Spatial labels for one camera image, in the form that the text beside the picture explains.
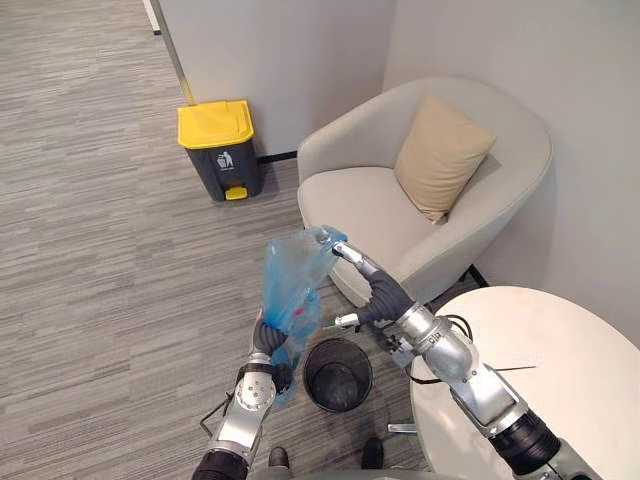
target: beige pillow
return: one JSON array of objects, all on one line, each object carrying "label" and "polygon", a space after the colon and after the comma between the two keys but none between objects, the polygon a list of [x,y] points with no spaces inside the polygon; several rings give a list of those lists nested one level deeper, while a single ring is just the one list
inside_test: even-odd
[{"label": "beige pillow", "polygon": [[428,93],[396,160],[396,178],[429,220],[442,223],[495,141],[493,133]]}]

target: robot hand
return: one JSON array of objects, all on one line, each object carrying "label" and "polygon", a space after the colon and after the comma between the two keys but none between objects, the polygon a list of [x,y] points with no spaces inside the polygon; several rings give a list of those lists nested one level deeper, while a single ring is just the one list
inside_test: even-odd
[{"label": "robot hand", "polygon": [[346,242],[338,242],[333,253],[353,264],[371,285],[371,300],[355,313],[336,319],[336,325],[348,327],[379,320],[398,320],[415,303],[391,276],[371,259]]}]

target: yellow lid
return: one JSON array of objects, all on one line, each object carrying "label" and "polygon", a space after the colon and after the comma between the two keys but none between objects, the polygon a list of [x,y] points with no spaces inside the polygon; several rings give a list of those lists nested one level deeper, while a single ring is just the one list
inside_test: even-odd
[{"label": "yellow lid", "polygon": [[248,196],[249,192],[244,187],[231,187],[229,190],[224,192],[224,198],[227,200],[242,200]]},{"label": "yellow lid", "polygon": [[253,137],[246,100],[213,102],[178,109],[178,143],[185,148],[224,147]]}]

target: white table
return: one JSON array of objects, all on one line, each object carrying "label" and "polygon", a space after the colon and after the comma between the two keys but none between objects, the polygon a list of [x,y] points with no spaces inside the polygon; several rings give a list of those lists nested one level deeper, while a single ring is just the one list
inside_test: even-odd
[{"label": "white table", "polygon": [[[567,300],[517,287],[474,290],[437,313],[467,319],[482,362],[494,368],[535,365],[503,376],[604,479],[640,478],[640,351],[617,330]],[[422,358],[414,360],[412,372],[434,378]],[[445,384],[412,382],[411,403],[436,472],[513,478]]]}]

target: person's shoe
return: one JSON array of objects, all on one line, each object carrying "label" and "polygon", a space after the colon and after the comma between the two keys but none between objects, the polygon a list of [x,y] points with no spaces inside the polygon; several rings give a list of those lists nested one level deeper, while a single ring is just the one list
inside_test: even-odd
[{"label": "person's shoe", "polygon": [[289,468],[289,455],[282,447],[274,447],[269,454],[270,467],[287,467]]},{"label": "person's shoe", "polygon": [[377,437],[371,437],[364,444],[362,452],[362,469],[363,470],[380,470],[384,463],[384,447],[382,440]]}]

